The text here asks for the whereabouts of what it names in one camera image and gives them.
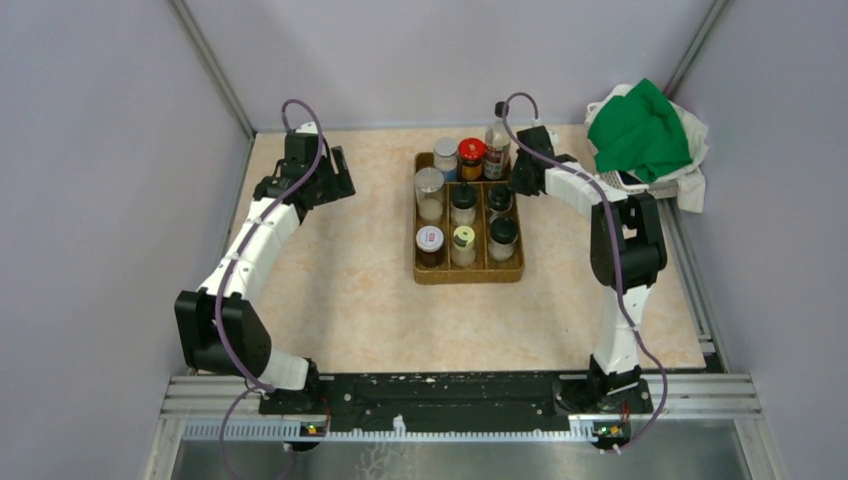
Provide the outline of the tall glass sauce bottle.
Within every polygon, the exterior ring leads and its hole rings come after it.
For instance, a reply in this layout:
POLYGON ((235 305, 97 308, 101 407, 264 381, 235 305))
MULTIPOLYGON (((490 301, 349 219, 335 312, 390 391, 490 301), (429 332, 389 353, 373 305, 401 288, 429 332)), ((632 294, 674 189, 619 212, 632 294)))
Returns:
POLYGON ((495 104, 495 120, 487 127, 484 144, 486 152, 483 161, 484 177, 497 181, 504 178, 510 164, 511 139, 506 133, 503 117, 508 109, 503 101, 495 104))

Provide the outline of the small black cap bottle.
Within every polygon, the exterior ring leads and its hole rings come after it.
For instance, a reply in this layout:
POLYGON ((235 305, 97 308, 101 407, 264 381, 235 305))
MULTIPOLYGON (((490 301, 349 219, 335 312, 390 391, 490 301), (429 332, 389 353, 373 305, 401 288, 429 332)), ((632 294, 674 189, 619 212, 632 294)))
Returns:
POLYGON ((513 196, 509 186, 506 184, 493 186, 487 194, 489 223, 493 223, 497 218, 507 216, 512 206, 513 196))

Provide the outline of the red lid sauce jar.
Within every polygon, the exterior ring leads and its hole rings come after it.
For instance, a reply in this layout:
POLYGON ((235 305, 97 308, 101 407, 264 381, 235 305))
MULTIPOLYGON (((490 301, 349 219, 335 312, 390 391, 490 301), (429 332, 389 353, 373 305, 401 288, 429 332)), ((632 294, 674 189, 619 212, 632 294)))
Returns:
POLYGON ((458 144, 459 176, 463 181, 478 181, 483 177, 486 145, 479 138, 468 137, 458 144))

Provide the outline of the black cap shaker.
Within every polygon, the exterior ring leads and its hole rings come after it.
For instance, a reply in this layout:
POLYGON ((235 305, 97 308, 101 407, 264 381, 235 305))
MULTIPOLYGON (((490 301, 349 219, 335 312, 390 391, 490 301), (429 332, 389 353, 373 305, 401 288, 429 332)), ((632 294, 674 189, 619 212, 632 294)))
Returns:
POLYGON ((453 226, 471 226, 476 220, 478 193, 475 187, 462 182, 451 188, 450 218, 453 226))
POLYGON ((489 256, 497 262, 509 260, 519 236, 517 222, 508 217, 498 217, 491 223, 489 233, 489 256))

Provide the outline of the black cap shaker front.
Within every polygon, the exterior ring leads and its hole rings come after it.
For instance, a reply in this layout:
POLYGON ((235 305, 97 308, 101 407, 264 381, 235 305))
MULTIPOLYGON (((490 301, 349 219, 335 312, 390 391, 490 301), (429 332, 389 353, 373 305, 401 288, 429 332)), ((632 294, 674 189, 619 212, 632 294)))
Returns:
POLYGON ((451 188, 450 218, 453 226, 471 226, 476 220, 478 193, 475 187, 462 182, 451 188))

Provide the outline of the silver lid jar blue label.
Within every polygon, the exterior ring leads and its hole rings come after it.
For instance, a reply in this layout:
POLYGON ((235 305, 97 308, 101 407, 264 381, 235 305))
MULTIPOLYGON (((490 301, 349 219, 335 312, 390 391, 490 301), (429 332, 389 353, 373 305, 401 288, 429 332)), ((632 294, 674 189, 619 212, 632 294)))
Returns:
POLYGON ((439 138, 433 147, 433 166, 446 182, 455 182, 458 176, 458 141, 450 137, 439 138))

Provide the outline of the woven bamboo divided tray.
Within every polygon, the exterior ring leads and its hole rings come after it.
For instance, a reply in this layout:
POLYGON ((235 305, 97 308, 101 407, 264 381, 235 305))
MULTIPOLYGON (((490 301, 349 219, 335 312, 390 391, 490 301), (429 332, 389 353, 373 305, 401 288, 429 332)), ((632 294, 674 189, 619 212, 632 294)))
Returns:
POLYGON ((415 239, 411 241, 415 281, 422 285, 513 283, 520 281, 525 269, 525 252, 521 230, 517 231, 513 253, 509 258, 498 261, 489 253, 489 219, 493 215, 493 211, 489 208, 489 193, 491 191, 500 188, 511 195, 511 206, 505 212, 505 216, 512 219, 517 226, 521 225, 516 193, 504 180, 484 180, 469 184, 469 187, 476 192, 477 199, 475 220, 470 225, 475 233, 475 241, 472 250, 465 254, 471 260, 465 265, 459 265, 453 259, 455 253, 453 236, 457 226, 452 220, 451 193, 460 185, 459 182, 444 184, 437 197, 442 206, 442 213, 435 226, 442 231, 444 236, 443 261, 438 265, 423 262, 421 258, 425 255, 424 251, 418 247, 415 239))

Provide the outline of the clear jar silver lid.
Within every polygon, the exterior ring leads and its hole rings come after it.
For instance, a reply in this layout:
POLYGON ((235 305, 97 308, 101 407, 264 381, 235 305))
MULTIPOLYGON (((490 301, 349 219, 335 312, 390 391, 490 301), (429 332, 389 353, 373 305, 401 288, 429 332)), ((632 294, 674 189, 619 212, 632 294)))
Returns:
POLYGON ((414 192, 418 218, 427 225, 437 225, 444 213, 444 175, 434 167, 426 167, 414 175, 414 192))

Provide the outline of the white plastic basket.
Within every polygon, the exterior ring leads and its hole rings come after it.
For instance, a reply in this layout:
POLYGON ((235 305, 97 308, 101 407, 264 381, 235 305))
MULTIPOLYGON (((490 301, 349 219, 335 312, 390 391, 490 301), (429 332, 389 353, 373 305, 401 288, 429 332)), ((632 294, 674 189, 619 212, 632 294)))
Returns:
POLYGON ((626 171, 601 173, 600 178, 611 187, 628 195, 647 193, 658 200, 676 198, 679 191, 675 180, 646 183, 626 171))

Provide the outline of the yellow lid small bottle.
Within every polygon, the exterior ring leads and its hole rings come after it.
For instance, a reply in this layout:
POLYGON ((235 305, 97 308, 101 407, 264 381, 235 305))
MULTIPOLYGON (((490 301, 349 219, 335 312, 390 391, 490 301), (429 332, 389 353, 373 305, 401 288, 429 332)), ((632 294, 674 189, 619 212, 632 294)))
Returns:
POLYGON ((451 261, 460 268, 471 266, 477 257, 476 233, 471 226, 458 226, 452 234, 451 261))

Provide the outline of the white lid dark jar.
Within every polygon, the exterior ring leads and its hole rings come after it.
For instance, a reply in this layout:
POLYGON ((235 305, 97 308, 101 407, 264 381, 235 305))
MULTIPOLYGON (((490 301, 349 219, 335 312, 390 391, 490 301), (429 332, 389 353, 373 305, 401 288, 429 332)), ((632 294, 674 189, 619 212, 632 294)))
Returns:
POLYGON ((421 227, 415 236, 418 261, 426 268, 436 268, 444 263, 445 236, 443 231, 434 225, 421 227))

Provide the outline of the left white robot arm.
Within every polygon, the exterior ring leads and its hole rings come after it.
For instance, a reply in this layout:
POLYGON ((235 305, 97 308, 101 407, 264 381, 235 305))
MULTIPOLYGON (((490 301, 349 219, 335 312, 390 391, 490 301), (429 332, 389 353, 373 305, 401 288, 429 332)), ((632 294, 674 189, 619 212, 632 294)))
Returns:
POLYGON ((320 386, 306 358, 274 347, 255 309, 287 239, 315 207, 354 195, 341 147, 330 146, 310 122, 285 136, 284 156, 256 185, 246 219, 213 272, 174 304, 188 367, 240 376, 259 389, 282 390, 297 413, 319 404, 320 386))

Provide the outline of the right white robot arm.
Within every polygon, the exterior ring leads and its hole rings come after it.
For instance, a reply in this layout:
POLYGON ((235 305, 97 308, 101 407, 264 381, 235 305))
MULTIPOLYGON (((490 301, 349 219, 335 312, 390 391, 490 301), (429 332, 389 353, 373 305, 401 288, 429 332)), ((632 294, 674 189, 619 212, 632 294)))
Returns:
POLYGON ((590 266, 604 291, 602 336, 590 357, 586 397, 594 409, 612 412, 640 381, 642 317, 668 262, 657 201, 609 186, 568 154, 555 155, 543 126, 509 137, 518 147, 510 188, 560 199, 590 222, 590 266))

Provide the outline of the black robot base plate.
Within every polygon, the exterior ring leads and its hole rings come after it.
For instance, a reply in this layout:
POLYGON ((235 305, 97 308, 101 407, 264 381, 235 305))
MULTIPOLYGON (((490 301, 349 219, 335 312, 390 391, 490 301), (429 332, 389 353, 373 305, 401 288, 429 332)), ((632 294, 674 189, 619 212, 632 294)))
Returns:
POLYGON ((506 434, 565 432, 579 414, 631 420, 650 414, 645 380, 603 398, 572 371, 313 374, 302 391, 260 397, 258 411, 286 419, 317 417, 332 433, 506 434))

